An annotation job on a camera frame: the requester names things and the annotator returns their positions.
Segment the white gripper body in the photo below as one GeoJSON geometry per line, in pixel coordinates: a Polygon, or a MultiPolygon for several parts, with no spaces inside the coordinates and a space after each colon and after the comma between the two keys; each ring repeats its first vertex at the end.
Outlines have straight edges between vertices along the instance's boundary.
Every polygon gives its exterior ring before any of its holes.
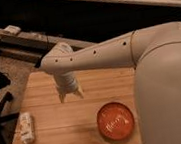
{"type": "Polygon", "coordinates": [[[56,82],[57,90],[61,94],[69,94],[78,89],[77,80],[72,72],[55,75],[53,78],[56,82]]]}

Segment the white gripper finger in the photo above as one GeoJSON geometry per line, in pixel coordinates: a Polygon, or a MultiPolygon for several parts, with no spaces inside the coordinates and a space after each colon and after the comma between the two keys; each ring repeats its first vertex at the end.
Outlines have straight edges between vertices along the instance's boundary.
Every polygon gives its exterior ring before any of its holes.
{"type": "Polygon", "coordinates": [[[83,99],[83,90],[82,90],[81,87],[77,87],[77,89],[75,90],[74,94],[75,94],[76,96],[79,96],[80,98],[83,99]]]}
{"type": "Polygon", "coordinates": [[[61,103],[65,102],[66,93],[59,94],[59,99],[61,100],[61,103]]]}

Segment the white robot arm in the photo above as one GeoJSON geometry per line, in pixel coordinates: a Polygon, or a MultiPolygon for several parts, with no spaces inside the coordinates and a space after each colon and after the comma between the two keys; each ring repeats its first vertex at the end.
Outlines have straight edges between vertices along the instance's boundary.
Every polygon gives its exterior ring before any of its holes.
{"type": "Polygon", "coordinates": [[[76,70],[131,67],[142,144],[181,144],[181,21],[159,24],[79,51],[60,42],[40,61],[59,91],[77,88],[76,70]]]}

